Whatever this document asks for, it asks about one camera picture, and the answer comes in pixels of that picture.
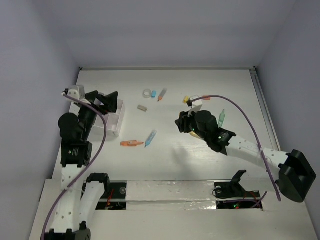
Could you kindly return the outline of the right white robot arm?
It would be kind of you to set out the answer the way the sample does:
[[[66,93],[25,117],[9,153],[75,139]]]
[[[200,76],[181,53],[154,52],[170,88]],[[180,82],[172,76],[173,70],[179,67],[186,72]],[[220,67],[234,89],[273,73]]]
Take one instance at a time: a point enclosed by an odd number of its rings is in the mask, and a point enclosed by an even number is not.
[[[218,126],[216,118],[207,110],[183,111],[175,120],[180,133],[195,133],[214,152],[234,157],[264,168],[287,199],[302,203],[317,175],[305,155],[263,148],[234,132]]]

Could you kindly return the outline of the yellow highlighter pen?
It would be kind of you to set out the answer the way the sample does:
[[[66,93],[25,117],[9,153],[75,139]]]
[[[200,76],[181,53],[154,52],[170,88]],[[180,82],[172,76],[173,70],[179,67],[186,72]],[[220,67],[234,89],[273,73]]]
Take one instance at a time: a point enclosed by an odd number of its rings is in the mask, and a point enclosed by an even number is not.
[[[190,132],[189,134],[190,134],[192,137],[199,138],[199,136],[198,136],[196,133],[194,133],[194,132]]]

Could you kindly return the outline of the blue highlighter cap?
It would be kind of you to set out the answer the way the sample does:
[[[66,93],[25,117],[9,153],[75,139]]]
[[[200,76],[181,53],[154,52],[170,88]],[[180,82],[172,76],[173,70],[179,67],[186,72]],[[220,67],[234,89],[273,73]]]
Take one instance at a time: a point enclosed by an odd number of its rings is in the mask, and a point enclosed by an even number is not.
[[[153,90],[153,91],[151,92],[151,98],[155,98],[155,97],[156,97],[156,94],[157,94],[157,92],[156,92],[155,90]]]

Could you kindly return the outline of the yellow highlighter cap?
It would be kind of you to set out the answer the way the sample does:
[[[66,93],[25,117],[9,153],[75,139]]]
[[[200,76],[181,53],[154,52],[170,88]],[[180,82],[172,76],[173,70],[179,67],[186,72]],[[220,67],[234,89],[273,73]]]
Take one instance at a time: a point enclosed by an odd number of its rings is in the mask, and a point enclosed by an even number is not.
[[[186,104],[188,100],[189,100],[189,97],[185,96],[184,99],[183,99],[183,103]]]

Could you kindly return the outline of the blue highlighter pen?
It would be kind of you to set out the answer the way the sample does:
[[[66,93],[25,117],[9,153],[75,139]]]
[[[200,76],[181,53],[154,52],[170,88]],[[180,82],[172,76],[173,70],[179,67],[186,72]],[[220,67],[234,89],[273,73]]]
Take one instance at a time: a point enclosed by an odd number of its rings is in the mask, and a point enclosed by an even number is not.
[[[153,139],[155,138],[157,134],[156,130],[153,130],[150,135],[148,136],[148,138],[145,141],[144,147],[146,148],[147,146],[149,146],[151,144],[151,142],[153,141]]]

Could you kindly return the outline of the grey eraser block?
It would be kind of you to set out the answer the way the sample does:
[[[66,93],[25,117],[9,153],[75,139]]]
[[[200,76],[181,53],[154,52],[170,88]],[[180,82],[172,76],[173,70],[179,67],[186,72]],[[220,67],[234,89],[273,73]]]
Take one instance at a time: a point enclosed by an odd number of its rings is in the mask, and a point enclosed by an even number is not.
[[[141,111],[147,112],[148,108],[143,105],[138,105],[137,108]]]

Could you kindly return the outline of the clear tape roll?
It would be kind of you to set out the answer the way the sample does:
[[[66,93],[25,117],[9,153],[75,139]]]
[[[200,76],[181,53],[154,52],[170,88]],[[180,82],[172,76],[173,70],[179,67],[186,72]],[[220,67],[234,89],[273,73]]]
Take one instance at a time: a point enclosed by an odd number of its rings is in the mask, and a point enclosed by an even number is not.
[[[142,93],[142,96],[144,98],[148,99],[152,96],[152,91],[150,89],[145,89]]]

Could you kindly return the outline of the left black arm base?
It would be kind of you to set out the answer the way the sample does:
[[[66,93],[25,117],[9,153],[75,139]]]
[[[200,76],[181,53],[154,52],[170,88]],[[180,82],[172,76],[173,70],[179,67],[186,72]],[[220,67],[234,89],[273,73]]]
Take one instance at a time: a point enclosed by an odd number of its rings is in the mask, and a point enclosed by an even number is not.
[[[99,182],[103,184],[104,193],[96,205],[96,210],[126,210],[126,181],[110,181],[107,173],[91,173],[82,185],[82,194],[87,192],[87,184],[90,182]]]

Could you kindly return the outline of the orange tip clear highlighter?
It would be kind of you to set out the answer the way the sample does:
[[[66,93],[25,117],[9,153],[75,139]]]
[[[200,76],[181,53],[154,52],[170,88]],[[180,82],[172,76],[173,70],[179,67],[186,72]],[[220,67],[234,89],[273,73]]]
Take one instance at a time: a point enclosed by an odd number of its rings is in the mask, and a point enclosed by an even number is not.
[[[163,90],[161,91],[161,93],[159,94],[159,96],[157,98],[157,101],[160,102],[166,93],[167,93],[167,88],[163,88]]]

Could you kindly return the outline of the white compartment organizer box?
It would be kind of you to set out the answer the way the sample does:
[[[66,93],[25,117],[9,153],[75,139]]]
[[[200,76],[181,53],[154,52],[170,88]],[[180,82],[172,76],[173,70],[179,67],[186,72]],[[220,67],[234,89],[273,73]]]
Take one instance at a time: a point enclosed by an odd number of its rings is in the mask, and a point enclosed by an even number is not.
[[[117,100],[117,110],[115,113],[109,113],[104,115],[106,121],[106,136],[107,137],[119,137],[124,116],[125,116],[125,103],[122,99]],[[92,126],[90,137],[103,136],[104,135],[104,124],[102,119],[97,116]]]

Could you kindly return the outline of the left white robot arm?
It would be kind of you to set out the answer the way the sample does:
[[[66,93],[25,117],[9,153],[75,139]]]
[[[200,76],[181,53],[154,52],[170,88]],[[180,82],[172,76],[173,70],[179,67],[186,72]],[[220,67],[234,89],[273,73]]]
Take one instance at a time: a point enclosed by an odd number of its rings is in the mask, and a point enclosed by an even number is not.
[[[97,90],[85,93],[76,85],[65,89],[62,96],[79,107],[78,114],[67,112],[58,120],[61,137],[60,193],[50,208],[42,227],[42,240],[89,240],[90,222],[101,198],[111,193],[107,173],[88,170],[101,153],[107,138],[105,116],[118,110],[118,95],[104,95]],[[95,155],[89,142],[91,130],[100,118],[103,136]]]

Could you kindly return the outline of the silver taped front board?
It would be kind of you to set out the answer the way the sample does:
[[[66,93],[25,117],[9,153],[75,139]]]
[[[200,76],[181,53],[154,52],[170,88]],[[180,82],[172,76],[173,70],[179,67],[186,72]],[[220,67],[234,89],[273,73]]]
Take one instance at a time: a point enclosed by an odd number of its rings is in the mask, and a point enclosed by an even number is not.
[[[128,211],[211,211],[216,210],[214,181],[155,180],[128,181]]]

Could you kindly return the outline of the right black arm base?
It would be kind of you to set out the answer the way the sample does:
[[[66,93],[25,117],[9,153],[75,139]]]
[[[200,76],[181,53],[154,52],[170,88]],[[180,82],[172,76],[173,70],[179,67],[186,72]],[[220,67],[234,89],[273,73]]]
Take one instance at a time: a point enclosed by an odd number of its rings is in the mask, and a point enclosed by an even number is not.
[[[212,195],[217,199],[218,210],[263,209],[259,191],[247,191],[241,184],[241,177],[246,170],[239,170],[231,180],[214,183]]]

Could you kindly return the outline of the green highlighter pen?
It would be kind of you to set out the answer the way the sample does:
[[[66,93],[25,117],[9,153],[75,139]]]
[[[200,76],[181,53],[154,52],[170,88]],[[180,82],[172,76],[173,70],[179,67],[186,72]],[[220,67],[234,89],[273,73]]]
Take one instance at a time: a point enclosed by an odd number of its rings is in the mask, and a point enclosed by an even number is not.
[[[223,109],[218,118],[218,127],[221,128],[223,126],[225,120],[225,110]]]

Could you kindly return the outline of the orange highlighter pen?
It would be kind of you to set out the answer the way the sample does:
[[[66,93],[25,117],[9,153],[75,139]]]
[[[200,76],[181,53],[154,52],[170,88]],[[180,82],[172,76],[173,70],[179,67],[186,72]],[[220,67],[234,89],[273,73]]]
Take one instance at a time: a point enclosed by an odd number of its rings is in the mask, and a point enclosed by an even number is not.
[[[123,147],[136,147],[144,144],[145,143],[143,141],[138,141],[138,140],[126,140],[126,141],[120,142],[120,146],[123,146]]]

